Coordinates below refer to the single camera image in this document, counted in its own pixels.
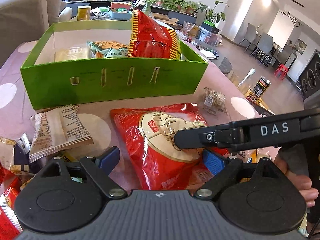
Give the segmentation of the person's right hand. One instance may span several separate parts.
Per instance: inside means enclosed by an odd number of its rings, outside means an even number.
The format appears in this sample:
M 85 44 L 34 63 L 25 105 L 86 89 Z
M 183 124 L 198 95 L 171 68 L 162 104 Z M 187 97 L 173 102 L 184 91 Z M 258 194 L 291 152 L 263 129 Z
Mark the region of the person's right hand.
M 312 187 L 312 181 L 308 176 L 297 175 L 290 171 L 288 164 L 279 155 L 276 156 L 274 163 L 297 188 L 303 196 L 307 207 L 315 206 L 315 200 L 318 197 L 318 190 Z

